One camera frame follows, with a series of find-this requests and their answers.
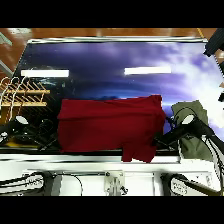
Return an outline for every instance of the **brown floor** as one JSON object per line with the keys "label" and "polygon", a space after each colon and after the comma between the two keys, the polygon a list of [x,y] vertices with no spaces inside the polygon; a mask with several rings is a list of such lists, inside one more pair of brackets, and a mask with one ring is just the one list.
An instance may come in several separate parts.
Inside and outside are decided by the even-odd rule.
{"label": "brown floor", "polygon": [[[210,38],[216,28],[200,28],[202,35]],[[0,44],[0,60],[12,71],[15,70],[21,54],[29,39],[50,37],[75,37],[75,36],[195,36],[201,34],[197,28],[30,28],[23,33],[14,28],[0,28],[12,43]],[[218,62],[223,61],[222,51],[217,51]],[[5,76],[0,71],[0,78]]]}

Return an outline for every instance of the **red shirt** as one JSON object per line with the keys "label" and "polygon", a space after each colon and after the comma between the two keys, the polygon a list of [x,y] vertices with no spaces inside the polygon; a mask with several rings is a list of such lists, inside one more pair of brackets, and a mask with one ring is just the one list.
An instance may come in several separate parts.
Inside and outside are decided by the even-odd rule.
{"label": "red shirt", "polygon": [[132,158],[150,162],[156,152],[155,133],[163,132],[162,97],[106,101],[62,101],[58,139],[62,152],[88,152],[123,148],[124,162]]}

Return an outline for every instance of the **glossy table surface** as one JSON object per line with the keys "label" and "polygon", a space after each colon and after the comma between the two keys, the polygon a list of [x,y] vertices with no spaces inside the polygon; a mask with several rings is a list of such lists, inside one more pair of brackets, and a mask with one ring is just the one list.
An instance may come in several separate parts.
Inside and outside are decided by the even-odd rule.
{"label": "glossy table surface", "polygon": [[[54,98],[104,100],[160,94],[169,117],[173,104],[199,100],[210,126],[224,140],[224,103],[218,101],[223,77],[215,57],[203,55],[205,44],[175,40],[28,43],[14,76],[20,76],[21,70],[68,69],[68,78],[41,79]],[[171,73],[124,75],[125,68],[164,66]]]}

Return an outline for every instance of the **olive green cloth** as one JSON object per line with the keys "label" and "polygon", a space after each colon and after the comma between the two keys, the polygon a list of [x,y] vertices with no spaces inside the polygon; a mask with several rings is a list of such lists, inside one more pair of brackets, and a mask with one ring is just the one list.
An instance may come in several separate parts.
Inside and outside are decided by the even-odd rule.
{"label": "olive green cloth", "polygon": [[[189,114],[194,114],[191,109],[185,107],[189,107],[194,110],[198,118],[208,125],[207,111],[203,109],[199,100],[193,102],[179,102],[172,106],[174,118],[177,121],[177,124],[180,124],[180,122],[182,122]],[[181,153],[185,159],[202,159],[213,161],[211,151],[204,142],[196,137],[187,136],[180,139],[180,147]]]}

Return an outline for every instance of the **metal bracket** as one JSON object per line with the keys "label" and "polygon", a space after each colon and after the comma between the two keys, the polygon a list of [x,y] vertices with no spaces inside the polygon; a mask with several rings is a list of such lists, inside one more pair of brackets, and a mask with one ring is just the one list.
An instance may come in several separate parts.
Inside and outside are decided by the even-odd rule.
{"label": "metal bracket", "polygon": [[104,179],[104,190],[109,196],[121,196],[127,194],[125,188],[125,175],[121,170],[106,172]]}

